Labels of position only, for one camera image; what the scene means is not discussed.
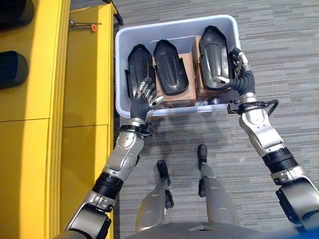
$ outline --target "gray carpet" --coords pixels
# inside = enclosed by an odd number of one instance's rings
[[[72,7],[100,0],[73,0]],[[238,22],[242,49],[256,78],[260,100],[280,104],[271,123],[297,161],[319,184],[319,1],[318,0],[114,0],[125,26],[208,15],[229,14]],[[154,188],[156,162],[171,174],[175,206],[167,222],[206,221],[205,200],[198,197],[196,148],[208,147],[209,165],[229,190],[241,225],[260,231],[290,227],[275,195],[277,186],[262,159],[226,112],[152,120],[156,135],[145,140],[141,159],[125,182],[115,208],[116,238],[134,232],[143,197]]]

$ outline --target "cardboard box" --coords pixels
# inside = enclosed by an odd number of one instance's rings
[[[193,48],[192,48],[192,57],[194,63],[194,71],[195,71],[195,84],[196,84],[196,92],[197,99],[199,101],[206,101],[211,98],[217,98],[219,95],[227,93],[231,88],[227,88],[220,91],[212,91],[204,87],[202,81],[202,73],[200,67],[200,51],[199,51],[199,41],[200,36],[197,36],[194,40]]]
[[[160,81],[156,74],[156,92],[157,96],[164,96],[165,100],[163,105],[165,108],[180,108],[194,106],[196,103],[196,89],[195,89],[195,74],[193,69],[192,53],[179,54],[180,58],[183,59],[185,71],[188,78],[188,88],[181,94],[176,96],[167,96],[163,93]]]

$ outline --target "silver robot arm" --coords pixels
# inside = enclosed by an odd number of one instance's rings
[[[240,94],[240,102],[232,101],[229,104],[229,113],[240,115],[239,125],[246,131],[250,142],[263,158],[275,184],[280,186],[276,195],[289,221],[296,224],[300,230],[318,226],[318,189],[269,122],[269,116],[278,101],[259,102],[255,94],[254,75],[244,53],[235,49],[233,59],[239,68],[238,79],[214,77],[215,81],[232,87]],[[264,108],[270,104],[274,106],[266,112]]]
[[[145,123],[147,112],[160,104],[164,97],[155,97],[154,84],[145,78],[131,105],[131,119],[120,129],[116,146],[102,173],[80,204],[64,232],[55,239],[104,239],[111,225],[106,213],[112,211],[123,183],[137,164],[144,137],[152,135],[150,124]]]

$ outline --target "yellow shelf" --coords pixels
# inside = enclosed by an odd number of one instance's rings
[[[60,229],[94,185],[113,150],[114,29],[112,4],[72,11],[97,32],[68,34],[61,157]],[[113,238],[113,223],[107,238]]]
[[[97,32],[68,35],[63,127],[110,123],[108,95],[113,84],[113,5],[72,11],[70,19],[100,22]]]
[[[32,1],[32,22],[0,33],[0,51],[15,50],[29,65],[21,86],[0,90],[1,175],[7,176],[1,191],[16,195],[0,199],[2,205],[11,202],[1,207],[3,238],[50,239],[60,228],[55,211],[70,0]]]
[[[0,123],[1,238],[44,238],[48,123]]]
[[[70,15],[70,0],[32,1],[29,25],[0,32],[0,52],[29,64],[22,85],[0,90],[0,234],[8,239],[57,235],[113,150],[113,5]],[[68,37],[69,15],[102,25]]]

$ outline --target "light blue plastic bin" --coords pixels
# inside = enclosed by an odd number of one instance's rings
[[[179,54],[189,53],[195,37],[201,36],[209,25],[218,27],[225,35],[228,51],[231,51],[234,47],[240,48],[237,22],[229,15],[207,16],[121,29],[115,38],[117,112],[122,117],[130,118],[132,100],[127,91],[125,70],[128,68],[128,56],[135,45],[143,44],[153,54],[156,43],[161,39],[167,39],[175,45]],[[148,113],[148,117],[220,111],[225,110],[226,107],[227,104],[218,103],[216,105],[152,110]]]

